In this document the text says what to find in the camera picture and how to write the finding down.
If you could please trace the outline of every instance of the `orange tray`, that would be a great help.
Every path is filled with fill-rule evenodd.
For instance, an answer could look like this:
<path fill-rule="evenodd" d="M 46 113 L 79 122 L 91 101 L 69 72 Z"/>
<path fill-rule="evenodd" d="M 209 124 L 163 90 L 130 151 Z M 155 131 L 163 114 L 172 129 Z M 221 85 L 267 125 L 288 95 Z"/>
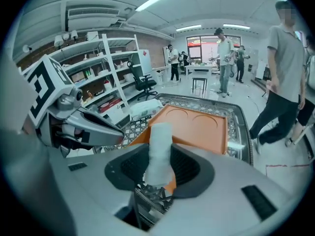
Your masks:
<path fill-rule="evenodd" d="M 166 105 L 148 123 L 148 127 L 130 145 L 149 143 L 151 126 L 172 124 L 172 140 L 177 144 L 194 146 L 217 154 L 227 150 L 227 118 Z M 175 178 L 165 187 L 171 194 L 176 188 Z"/>

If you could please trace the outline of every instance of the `stool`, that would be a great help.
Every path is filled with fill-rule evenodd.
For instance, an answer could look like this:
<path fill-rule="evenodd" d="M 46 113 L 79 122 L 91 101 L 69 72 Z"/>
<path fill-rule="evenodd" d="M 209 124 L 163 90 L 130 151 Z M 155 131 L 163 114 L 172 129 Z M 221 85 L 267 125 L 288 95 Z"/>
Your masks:
<path fill-rule="evenodd" d="M 203 87 L 202 87 L 202 93 L 204 91 L 204 89 L 207 90 L 207 83 L 208 83 L 208 79 L 207 78 L 193 78 L 192 79 L 192 92 L 193 92 L 193 86 L 194 86 L 194 82 L 196 81 L 195 83 L 195 89 L 197 88 L 197 81 L 203 81 Z"/>

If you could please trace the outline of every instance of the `man wearing cap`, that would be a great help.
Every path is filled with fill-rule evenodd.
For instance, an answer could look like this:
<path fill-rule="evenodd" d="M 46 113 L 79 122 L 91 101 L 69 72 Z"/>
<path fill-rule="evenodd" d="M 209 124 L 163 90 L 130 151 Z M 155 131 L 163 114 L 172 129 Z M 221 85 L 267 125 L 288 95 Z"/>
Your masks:
<path fill-rule="evenodd" d="M 215 36 L 221 40 L 218 45 L 219 55 L 216 58 L 211 58 L 210 60 L 215 60 L 220 57 L 220 89 L 217 93 L 222 93 L 222 97 L 225 98 L 227 94 L 227 84 L 230 77 L 231 68 L 234 64 L 234 46 L 231 39 L 224 36 L 224 32 L 221 28 L 217 28 Z"/>
<path fill-rule="evenodd" d="M 240 49 L 238 49 L 237 53 L 238 53 L 238 58 L 236 61 L 236 65 L 237 65 L 237 76 L 236 76 L 236 81 L 240 82 L 240 83 L 244 83 L 242 81 L 243 75 L 244 75 L 244 59 L 249 59 L 250 56 L 245 56 L 245 47 L 244 45 L 240 46 Z"/>
<path fill-rule="evenodd" d="M 179 81 L 179 73 L 178 73 L 178 51 L 171 45 L 169 44 L 167 46 L 167 48 L 169 49 L 170 53 L 171 53 L 171 57 L 170 57 L 170 63 L 171 63 L 171 81 L 173 81 L 174 75 L 176 75 L 176 81 L 174 81 L 175 83 L 177 83 Z"/>
<path fill-rule="evenodd" d="M 303 67 L 306 67 L 306 61 L 303 44 L 293 29 L 296 12 L 288 1 L 277 2 L 276 10 L 281 24 L 269 30 L 267 50 L 271 81 L 267 84 L 268 101 L 250 129 L 251 139 L 257 138 L 258 154 L 265 143 L 271 144 L 287 136 L 298 108 L 303 109 L 305 104 Z M 258 135 L 275 118 L 279 120 L 278 125 Z"/>

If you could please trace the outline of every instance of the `black and white marker cube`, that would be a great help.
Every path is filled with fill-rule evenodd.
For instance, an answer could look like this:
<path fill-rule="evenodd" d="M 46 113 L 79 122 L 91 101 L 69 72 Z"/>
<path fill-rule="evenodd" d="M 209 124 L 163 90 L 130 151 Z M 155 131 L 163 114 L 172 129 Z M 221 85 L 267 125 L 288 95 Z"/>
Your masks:
<path fill-rule="evenodd" d="M 44 55 L 37 62 L 37 66 L 28 73 L 26 79 L 38 93 L 29 111 L 29 116 L 37 128 L 47 108 L 62 94 L 70 94 L 75 85 L 60 64 L 48 55 Z"/>

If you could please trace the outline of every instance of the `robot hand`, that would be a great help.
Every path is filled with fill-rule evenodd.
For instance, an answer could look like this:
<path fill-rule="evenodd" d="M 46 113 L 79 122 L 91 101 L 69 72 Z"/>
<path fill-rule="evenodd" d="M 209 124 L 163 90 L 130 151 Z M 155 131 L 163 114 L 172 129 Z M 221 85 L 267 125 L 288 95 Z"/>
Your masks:
<path fill-rule="evenodd" d="M 123 140 L 118 127 L 81 106 L 82 91 L 52 58 L 44 55 L 27 81 L 38 93 L 29 117 L 46 146 L 60 148 L 66 157 L 70 149 L 112 146 Z"/>

